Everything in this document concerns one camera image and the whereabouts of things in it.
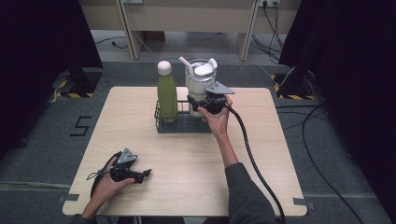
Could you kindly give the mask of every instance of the table top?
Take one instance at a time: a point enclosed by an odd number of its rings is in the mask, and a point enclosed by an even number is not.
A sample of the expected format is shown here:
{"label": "table top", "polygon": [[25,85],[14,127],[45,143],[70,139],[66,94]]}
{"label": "table top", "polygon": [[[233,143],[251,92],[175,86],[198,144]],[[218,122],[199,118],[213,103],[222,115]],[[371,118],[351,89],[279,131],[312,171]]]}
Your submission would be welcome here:
{"label": "table top", "polygon": [[[264,88],[232,88],[233,109],[242,118],[255,162],[279,199],[286,216],[303,216],[306,206],[300,184],[276,113],[271,92]],[[177,88],[178,100],[187,89]],[[80,214],[90,200],[93,179],[87,176],[101,169],[116,152],[126,147],[138,156],[131,170],[152,169],[142,184],[122,189],[99,210],[111,216],[228,216],[228,188],[219,146],[212,133],[158,133],[154,111],[155,87],[114,87],[97,121],[92,138],[78,168],[66,201],[66,215]],[[239,161],[253,181],[277,206],[257,177],[248,158],[241,127],[232,114],[228,133]]]}

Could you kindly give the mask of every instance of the gray sleeve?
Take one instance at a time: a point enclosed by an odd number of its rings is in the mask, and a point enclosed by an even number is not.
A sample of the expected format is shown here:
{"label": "gray sleeve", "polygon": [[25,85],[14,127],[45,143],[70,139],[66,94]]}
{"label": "gray sleeve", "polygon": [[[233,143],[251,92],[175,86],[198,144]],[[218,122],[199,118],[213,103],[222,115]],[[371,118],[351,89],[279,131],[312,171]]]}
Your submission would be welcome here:
{"label": "gray sleeve", "polygon": [[229,216],[231,224],[274,224],[275,212],[251,180],[243,163],[238,162],[225,169],[229,189]]}
{"label": "gray sleeve", "polygon": [[97,224],[97,222],[96,220],[87,219],[79,214],[75,214],[69,224]]}

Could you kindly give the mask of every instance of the black rack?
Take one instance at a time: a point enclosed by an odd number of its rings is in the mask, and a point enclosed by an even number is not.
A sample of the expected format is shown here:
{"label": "black rack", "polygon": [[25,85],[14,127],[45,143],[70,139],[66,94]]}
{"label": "black rack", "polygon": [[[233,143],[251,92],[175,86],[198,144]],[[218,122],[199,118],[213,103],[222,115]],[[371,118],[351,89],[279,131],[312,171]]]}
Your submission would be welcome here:
{"label": "black rack", "polygon": [[155,106],[155,125],[158,133],[211,133],[209,125],[202,118],[194,117],[189,112],[188,101],[177,101],[178,116],[174,122],[166,122],[160,117],[160,103]]}

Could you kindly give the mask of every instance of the gray floor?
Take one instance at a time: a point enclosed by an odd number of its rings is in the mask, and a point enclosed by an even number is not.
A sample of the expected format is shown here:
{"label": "gray floor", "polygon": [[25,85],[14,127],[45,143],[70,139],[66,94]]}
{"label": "gray floor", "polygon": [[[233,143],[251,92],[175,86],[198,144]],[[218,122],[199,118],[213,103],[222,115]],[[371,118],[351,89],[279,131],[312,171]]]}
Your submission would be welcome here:
{"label": "gray floor", "polygon": [[[122,36],[123,32],[92,31],[92,35],[99,42]],[[258,38],[266,45],[271,41],[270,35],[258,35]],[[166,33],[165,43],[147,42],[152,52],[143,49],[138,60],[130,58],[128,49],[112,46],[112,41],[126,46],[123,38],[98,44],[105,69],[93,97],[56,98],[43,111],[27,136],[27,147],[10,150],[0,161],[0,222],[30,224],[70,221],[71,218],[62,213],[63,203],[58,201],[67,194],[73,182],[109,89],[125,85],[155,86],[156,63],[162,59],[174,64],[177,85],[183,85],[183,65],[177,59],[183,56],[187,59],[213,57],[218,60],[219,81],[227,86],[271,90],[304,197],[310,205],[306,216],[288,217],[288,223],[359,223],[320,177],[304,148],[301,122],[312,107],[281,107],[317,105],[320,102],[278,99],[269,75],[287,73],[290,68],[272,63],[254,42],[250,44],[247,61],[241,63],[235,39],[235,35],[226,34]],[[54,83],[55,87],[59,86],[59,81]],[[305,140],[313,161],[364,223],[390,223],[361,170],[348,157],[347,148],[326,112],[326,108],[322,107],[305,126]],[[75,124],[80,116],[91,117],[82,124],[90,128],[85,136],[72,137],[70,133],[79,132]],[[188,224],[202,223],[203,220],[201,217],[186,217]],[[99,217],[99,222],[110,223],[106,217]]]}

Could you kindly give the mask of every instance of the person's arm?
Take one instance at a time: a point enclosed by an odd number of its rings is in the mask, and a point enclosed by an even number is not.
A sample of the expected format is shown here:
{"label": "person's arm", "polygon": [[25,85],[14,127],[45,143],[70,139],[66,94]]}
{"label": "person's arm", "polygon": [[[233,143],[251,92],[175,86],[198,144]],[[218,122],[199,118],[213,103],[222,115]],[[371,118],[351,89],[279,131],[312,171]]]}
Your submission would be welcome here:
{"label": "person's arm", "polygon": [[[231,106],[233,102],[227,95],[226,99],[228,106]],[[198,107],[198,111],[204,115],[203,121],[208,122],[210,130],[219,144],[230,192],[230,223],[276,223],[272,205],[251,180],[245,166],[238,161],[233,151],[233,146],[227,133],[229,110],[224,107],[217,115],[210,114],[201,107]]]}
{"label": "person's arm", "polygon": [[[114,158],[109,164],[113,164],[116,159]],[[103,175],[82,214],[75,214],[70,224],[96,224],[95,217],[100,207],[113,198],[120,189],[133,183],[133,178],[115,182],[110,174]]]}

